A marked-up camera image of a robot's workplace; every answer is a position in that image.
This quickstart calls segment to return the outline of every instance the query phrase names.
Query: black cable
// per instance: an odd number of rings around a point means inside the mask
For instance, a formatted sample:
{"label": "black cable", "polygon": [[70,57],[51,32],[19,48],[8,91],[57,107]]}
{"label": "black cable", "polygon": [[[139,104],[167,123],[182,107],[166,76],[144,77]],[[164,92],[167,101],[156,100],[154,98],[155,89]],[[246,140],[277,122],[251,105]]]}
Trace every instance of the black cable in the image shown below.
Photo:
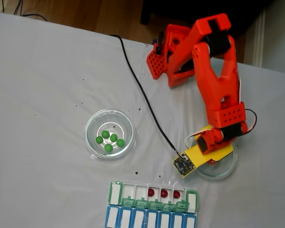
{"label": "black cable", "polygon": [[125,49],[124,49],[124,43],[123,43],[122,38],[121,38],[120,36],[118,36],[118,35],[111,35],[111,36],[112,36],[112,37],[119,38],[119,40],[120,40],[120,42],[121,42],[121,44],[122,44],[123,54],[124,54],[125,60],[127,61],[128,67],[129,67],[129,69],[131,70],[132,75],[134,76],[135,81],[137,82],[139,88],[141,89],[142,95],[144,96],[144,99],[145,99],[146,102],[147,102],[147,105],[148,105],[148,107],[149,107],[149,109],[150,109],[150,112],[151,112],[151,114],[152,114],[152,116],[153,116],[153,119],[154,119],[154,121],[155,121],[155,123],[156,123],[158,129],[160,130],[160,132],[162,133],[162,135],[163,135],[163,137],[166,139],[166,141],[169,143],[170,147],[177,153],[177,155],[178,155],[180,158],[185,159],[185,158],[183,158],[183,157],[180,155],[180,153],[176,150],[176,148],[175,148],[174,145],[171,143],[171,141],[168,139],[168,137],[166,136],[166,134],[163,132],[163,130],[162,130],[160,124],[158,123],[158,121],[157,121],[157,119],[156,119],[156,116],[155,116],[155,114],[154,114],[154,112],[153,112],[153,110],[152,110],[152,108],[151,108],[150,102],[149,102],[149,100],[148,100],[148,98],[147,98],[147,95],[146,95],[146,93],[144,92],[142,85],[141,85],[140,82],[138,81],[138,79],[137,79],[137,77],[136,77],[136,75],[135,75],[135,73],[134,73],[134,71],[133,71],[133,69],[132,69],[132,67],[131,67],[131,65],[130,65],[130,63],[129,63],[127,54],[126,54]]}
{"label": "black cable", "polygon": [[23,15],[21,15],[22,17],[28,17],[28,16],[38,16],[38,17],[41,17],[41,18],[43,18],[43,20],[45,20],[45,21],[48,21],[45,17],[43,17],[42,15],[40,15],[40,14],[37,14],[37,13],[28,13],[28,14],[23,14]]}
{"label": "black cable", "polygon": [[22,6],[23,6],[23,0],[21,0],[20,16],[22,16]]}
{"label": "black cable", "polygon": [[19,2],[17,4],[17,7],[15,8],[14,15],[16,15],[18,13],[18,9],[19,9],[20,3],[21,3],[21,0],[19,0]]}
{"label": "black cable", "polygon": [[251,109],[249,109],[249,108],[246,108],[245,110],[251,111],[251,112],[255,115],[255,121],[254,121],[254,123],[253,123],[253,125],[252,125],[250,131],[247,131],[246,133],[241,134],[241,136],[243,136],[243,135],[248,134],[249,132],[251,132],[251,131],[254,129],[254,127],[256,126],[256,124],[257,124],[257,114],[256,114],[254,111],[252,111]]}

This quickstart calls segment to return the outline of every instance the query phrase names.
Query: red ball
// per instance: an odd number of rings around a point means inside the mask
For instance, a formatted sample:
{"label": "red ball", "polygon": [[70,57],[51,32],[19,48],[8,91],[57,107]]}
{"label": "red ball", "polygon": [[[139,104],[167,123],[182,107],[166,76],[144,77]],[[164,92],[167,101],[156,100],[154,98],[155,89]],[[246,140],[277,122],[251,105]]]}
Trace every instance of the red ball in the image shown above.
{"label": "red ball", "polygon": [[180,192],[179,192],[179,191],[174,191],[174,192],[173,192],[173,197],[176,198],[176,199],[178,199],[179,197],[181,197]]}
{"label": "red ball", "polygon": [[215,160],[210,159],[207,163],[208,163],[208,164],[210,164],[210,165],[214,165],[214,164],[216,163],[216,161],[215,161]]}
{"label": "red ball", "polygon": [[161,197],[166,198],[168,196],[168,192],[165,189],[161,190]]}
{"label": "red ball", "polygon": [[148,190],[148,196],[150,196],[150,197],[154,196],[154,190],[153,189]]}

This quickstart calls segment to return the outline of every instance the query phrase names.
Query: clear plastic dish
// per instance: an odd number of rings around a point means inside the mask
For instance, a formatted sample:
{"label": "clear plastic dish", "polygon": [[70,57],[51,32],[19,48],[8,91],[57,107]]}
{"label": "clear plastic dish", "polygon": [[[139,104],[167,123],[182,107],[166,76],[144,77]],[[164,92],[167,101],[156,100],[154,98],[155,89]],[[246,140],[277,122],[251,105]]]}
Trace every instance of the clear plastic dish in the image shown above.
{"label": "clear plastic dish", "polygon": [[[95,138],[101,136],[102,131],[117,134],[118,139],[124,140],[124,147],[118,147],[110,138],[101,144]],[[132,121],[122,112],[114,109],[104,109],[95,113],[85,126],[85,142],[92,154],[99,158],[118,158],[129,152],[135,140],[135,127]],[[105,145],[111,144],[113,150],[105,151]]]}
{"label": "clear plastic dish", "polygon": [[228,177],[233,172],[238,162],[238,153],[233,145],[232,147],[233,152],[231,154],[216,162],[214,165],[205,163],[199,166],[195,170],[196,173],[211,181],[218,181]]}

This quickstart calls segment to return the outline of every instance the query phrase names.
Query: green ball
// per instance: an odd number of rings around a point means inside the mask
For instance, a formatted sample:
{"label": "green ball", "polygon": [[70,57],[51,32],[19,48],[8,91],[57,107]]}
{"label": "green ball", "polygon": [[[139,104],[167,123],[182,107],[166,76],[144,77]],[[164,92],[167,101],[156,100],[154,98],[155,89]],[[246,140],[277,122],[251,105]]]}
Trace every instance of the green ball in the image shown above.
{"label": "green ball", "polygon": [[96,137],[95,140],[98,144],[101,144],[104,141],[104,139],[101,136]]}
{"label": "green ball", "polygon": [[104,139],[108,139],[110,137],[110,133],[108,131],[103,131],[103,132],[101,132],[101,136]]}
{"label": "green ball", "polygon": [[119,139],[119,140],[117,140],[116,144],[119,147],[123,147],[124,146],[124,140],[123,139]]}
{"label": "green ball", "polygon": [[111,152],[113,150],[113,146],[111,144],[106,144],[104,146],[105,151]]}
{"label": "green ball", "polygon": [[117,134],[111,134],[110,140],[112,142],[116,142],[117,141]]}

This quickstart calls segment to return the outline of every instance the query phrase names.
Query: white sheet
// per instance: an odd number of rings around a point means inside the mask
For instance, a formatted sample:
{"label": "white sheet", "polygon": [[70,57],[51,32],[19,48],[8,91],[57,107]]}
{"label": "white sheet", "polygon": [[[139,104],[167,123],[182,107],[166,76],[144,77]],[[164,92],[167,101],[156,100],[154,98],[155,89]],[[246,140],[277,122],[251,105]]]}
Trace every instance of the white sheet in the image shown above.
{"label": "white sheet", "polygon": [[[206,123],[194,78],[170,89],[146,66],[152,46],[124,44],[163,130],[183,151],[184,137]],[[212,62],[218,70],[221,60]],[[199,227],[285,227],[285,74],[238,68],[242,100],[258,114],[255,130],[235,142],[238,166],[223,181],[183,180],[118,39],[0,14],[0,227],[101,228],[112,180],[197,190]],[[86,122],[105,108],[125,112],[136,128],[132,151],[116,161],[96,159],[84,142]]]}

